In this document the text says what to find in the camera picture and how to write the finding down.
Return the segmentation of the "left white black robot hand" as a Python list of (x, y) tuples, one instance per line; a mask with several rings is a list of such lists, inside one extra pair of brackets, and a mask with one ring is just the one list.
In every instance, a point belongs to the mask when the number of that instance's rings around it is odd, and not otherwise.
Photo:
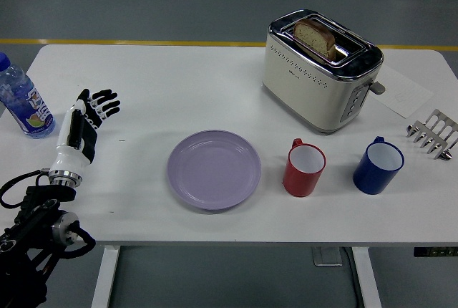
[(49, 169), (54, 185), (78, 186), (84, 169), (95, 157), (97, 131), (110, 116), (120, 111), (117, 93), (111, 89), (80, 92), (67, 111), (57, 141), (57, 159)]

